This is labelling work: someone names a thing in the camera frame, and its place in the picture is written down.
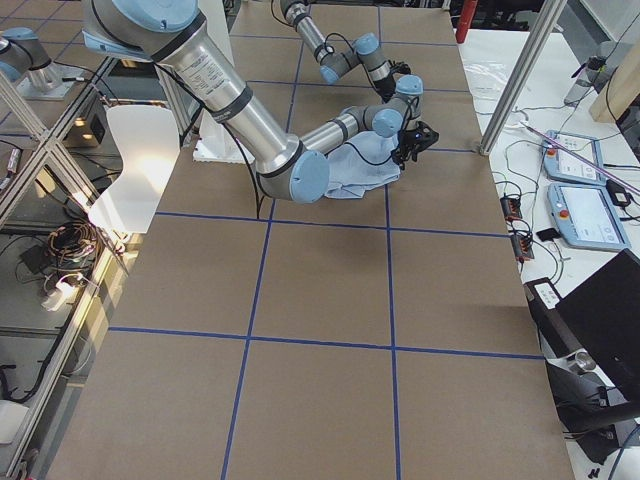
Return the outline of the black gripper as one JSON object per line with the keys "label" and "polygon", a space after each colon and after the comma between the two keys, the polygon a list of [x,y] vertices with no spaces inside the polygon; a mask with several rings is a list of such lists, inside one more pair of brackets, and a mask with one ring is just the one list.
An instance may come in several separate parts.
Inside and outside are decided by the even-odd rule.
{"label": "black gripper", "polygon": [[396,82],[393,77],[384,77],[374,82],[374,89],[383,103],[387,103],[395,94]]}
{"label": "black gripper", "polygon": [[405,163],[412,159],[415,161],[419,153],[425,133],[422,129],[401,130],[397,134],[398,144],[391,151],[391,160],[401,169],[405,169]]}

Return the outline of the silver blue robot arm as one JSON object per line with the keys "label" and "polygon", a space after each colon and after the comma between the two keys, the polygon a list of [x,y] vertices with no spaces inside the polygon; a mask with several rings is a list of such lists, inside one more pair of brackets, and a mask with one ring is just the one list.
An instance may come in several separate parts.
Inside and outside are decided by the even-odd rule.
{"label": "silver blue robot arm", "polygon": [[337,32],[325,36],[311,17],[307,1],[279,1],[279,10],[282,14],[280,23],[298,33],[329,85],[361,67],[370,86],[383,102],[387,102],[396,90],[395,76],[411,73],[408,64],[392,61],[384,54],[373,33],[366,33],[353,42]]}
{"label": "silver blue robot arm", "polygon": [[367,33],[344,52],[321,33],[302,1],[280,10],[332,84],[362,67],[381,104],[356,106],[303,137],[287,133],[254,95],[207,32],[195,1],[85,1],[87,48],[103,55],[172,69],[178,84],[226,126],[254,157],[253,182],[268,197],[312,203],[329,185],[327,153],[364,131],[394,137],[390,159],[398,166],[417,159],[439,135],[421,119],[423,84],[404,64],[392,63],[378,38]]}

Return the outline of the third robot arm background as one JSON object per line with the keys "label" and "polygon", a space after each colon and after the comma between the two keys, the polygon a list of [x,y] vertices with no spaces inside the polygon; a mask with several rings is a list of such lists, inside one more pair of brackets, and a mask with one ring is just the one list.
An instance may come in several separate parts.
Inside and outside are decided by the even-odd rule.
{"label": "third robot arm background", "polygon": [[30,100],[62,100],[84,79],[81,67],[56,64],[38,36],[26,27],[1,32],[1,72]]}

